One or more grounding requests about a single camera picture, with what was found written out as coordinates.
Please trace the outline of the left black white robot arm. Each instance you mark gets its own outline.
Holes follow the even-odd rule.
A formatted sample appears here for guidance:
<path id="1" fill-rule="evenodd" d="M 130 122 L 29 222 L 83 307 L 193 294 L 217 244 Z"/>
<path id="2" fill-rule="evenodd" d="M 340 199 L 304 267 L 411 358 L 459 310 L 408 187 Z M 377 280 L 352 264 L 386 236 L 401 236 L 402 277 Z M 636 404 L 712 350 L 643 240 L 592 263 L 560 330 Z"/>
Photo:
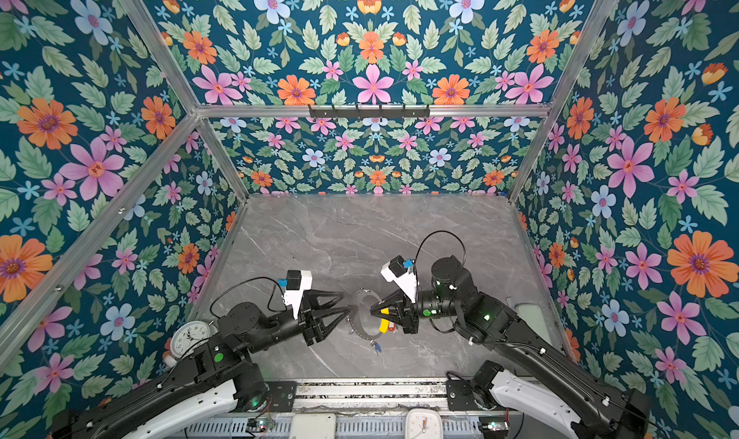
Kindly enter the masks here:
<path id="1" fill-rule="evenodd" d="M 52 422 L 54 438 L 165 438 L 194 423 L 269 398 L 252 354 L 294 337 L 325 340 L 350 313 L 339 292 L 308 291 L 298 312 L 266 315 L 243 302 L 217 319 L 217 333 L 186 349 L 166 374 L 94 409 L 68 409 Z"/>

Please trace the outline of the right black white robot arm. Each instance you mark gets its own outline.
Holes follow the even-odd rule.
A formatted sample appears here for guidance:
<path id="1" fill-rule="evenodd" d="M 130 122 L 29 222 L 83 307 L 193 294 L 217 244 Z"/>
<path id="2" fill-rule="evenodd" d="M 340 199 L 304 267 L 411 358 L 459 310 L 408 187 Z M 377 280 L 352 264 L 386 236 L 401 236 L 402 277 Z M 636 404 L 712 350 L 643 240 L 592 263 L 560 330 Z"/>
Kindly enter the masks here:
<path id="1" fill-rule="evenodd" d="M 650 423 L 650 399 L 618 389 L 583 370 L 540 337 L 512 308 L 478 290 L 455 256 L 431 267 L 431 287 L 419 287 L 416 264 L 396 256 L 381 269 L 396 292 L 377 302 L 371 315 L 415 334 L 423 319 L 450 318 L 452 329 L 523 368 L 535 381 L 495 362 L 475 374 L 473 392 L 485 402 L 518 410 L 569 438 L 642 438 Z"/>

